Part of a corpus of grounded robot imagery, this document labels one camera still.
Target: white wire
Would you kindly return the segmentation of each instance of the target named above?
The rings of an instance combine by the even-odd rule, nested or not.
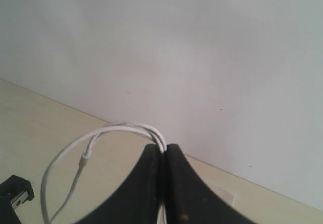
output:
[[[102,127],[96,130],[93,130],[77,139],[69,143],[65,148],[63,148],[56,156],[55,158],[51,161],[51,163],[48,165],[43,178],[41,182],[41,188],[40,188],[40,205],[41,205],[41,213],[43,217],[44,224],[51,224],[52,221],[58,216],[58,214],[63,210],[63,208],[66,206],[68,203],[69,199],[71,198],[75,188],[77,181],[82,173],[83,168],[85,167],[88,159],[91,156],[92,149],[95,146],[96,142],[102,137],[103,134],[111,132],[111,131],[127,131],[127,132],[132,132],[135,133],[139,136],[145,137],[147,139],[152,140],[155,142],[160,151],[163,153],[167,149],[167,144],[163,138],[163,136],[160,134],[160,132],[146,124],[140,124],[140,123],[119,123],[113,126],[106,126]],[[47,188],[47,181],[48,181],[48,176],[52,169],[56,166],[56,164],[74,147],[76,147],[78,144],[80,144],[83,140],[92,137],[89,144],[86,147],[86,150],[81,156],[80,162],[79,162],[79,169],[74,177],[74,180],[72,182],[71,188],[69,190],[68,196],[63,202],[63,204],[60,206],[60,208],[55,212],[53,217],[49,219],[48,216],[48,211],[47,211],[47,202],[46,202],[46,188]],[[165,216],[165,208],[163,208],[163,217],[164,217],[164,222],[166,223],[166,216]]]

